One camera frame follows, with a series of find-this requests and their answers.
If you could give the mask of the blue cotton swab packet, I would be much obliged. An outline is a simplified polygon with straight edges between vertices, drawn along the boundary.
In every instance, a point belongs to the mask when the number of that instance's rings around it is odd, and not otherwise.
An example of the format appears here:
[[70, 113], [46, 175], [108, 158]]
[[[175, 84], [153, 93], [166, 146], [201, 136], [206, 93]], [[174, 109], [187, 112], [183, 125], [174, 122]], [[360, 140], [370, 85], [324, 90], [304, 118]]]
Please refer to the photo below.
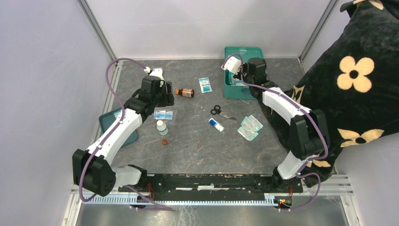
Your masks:
[[230, 71], [226, 72], [226, 84], [230, 86], [245, 86], [240, 79], [234, 78]]

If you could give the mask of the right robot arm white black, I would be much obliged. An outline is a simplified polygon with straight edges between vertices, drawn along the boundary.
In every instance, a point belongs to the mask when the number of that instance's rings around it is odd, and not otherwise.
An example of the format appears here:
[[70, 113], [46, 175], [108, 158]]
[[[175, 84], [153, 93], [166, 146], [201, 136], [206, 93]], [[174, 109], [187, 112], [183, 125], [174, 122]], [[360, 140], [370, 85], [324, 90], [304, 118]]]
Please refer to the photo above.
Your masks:
[[244, 62], [240, 55], [233, 55], [226, 59], [222, 69], [249, 86], [251, 95], [289, 126], [289, 152], [271, 177], [271, 187], [275, 191], [286, 191], [296, 178], [303, 177], [302, 170], [307, 163], [327, 156], [329, 134], [325, 114], [295, 102], [268, 80], [266, 61], [262, 58], [254, 57]]

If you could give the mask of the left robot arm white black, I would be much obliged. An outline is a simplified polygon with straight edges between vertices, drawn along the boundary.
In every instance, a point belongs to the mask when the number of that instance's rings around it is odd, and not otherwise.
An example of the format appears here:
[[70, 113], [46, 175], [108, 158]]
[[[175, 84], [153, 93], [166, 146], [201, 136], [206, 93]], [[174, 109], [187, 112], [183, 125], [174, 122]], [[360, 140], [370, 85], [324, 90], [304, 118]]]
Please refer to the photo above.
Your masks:
[[91, 146], [73, 153], [73, 180], [80, 195], [86, 189], [104, 197], [113, 188], [126, 185], [137, 192], [144, 191], [148, 186], [146, 170], [133, 165], [115, 168], [111, 166], [112, 161], [128, 137], [154, 113], [156, 107], [173, 105], [172, 83], [146, 75], [140, 89], [124, 103], [109, 129]]

